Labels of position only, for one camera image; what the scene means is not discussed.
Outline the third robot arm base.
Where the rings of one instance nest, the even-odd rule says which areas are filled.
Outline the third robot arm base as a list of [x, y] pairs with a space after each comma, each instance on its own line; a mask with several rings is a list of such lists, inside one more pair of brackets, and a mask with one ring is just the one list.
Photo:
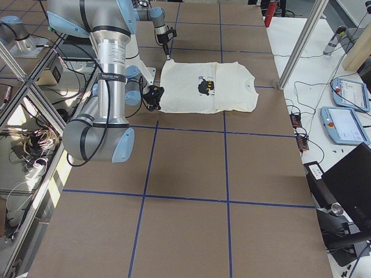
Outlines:
[[1, 18], [1, 43], [4, 46], [14, 43], [10, 53], [17, 58], [37, 58], [49, 42], [45, 38], [35, 38], [17, 16]]

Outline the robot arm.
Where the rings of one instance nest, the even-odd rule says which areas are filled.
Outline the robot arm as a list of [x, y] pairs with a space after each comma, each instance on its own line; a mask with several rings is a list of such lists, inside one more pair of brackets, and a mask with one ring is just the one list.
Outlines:
[[167, 60], [170, 60], [169, 42], [177, 37], [177, 31], [165, 23], [165, 11], [160, 7], [135, 9], [137, 21], [151, 21], [154, 26], [156, 43], [163, 48]]
[[89, 38], [97, 56], [97, 95], [63, 131], [66, 151], [87, 162], [125, 162], [134, 145], [134, 129], [125, 118], [126, 47], [137, 21], [165, 30], [162, 8], [134, 8], [131, 1], [48, 1], [49, 25], [67, 35]]

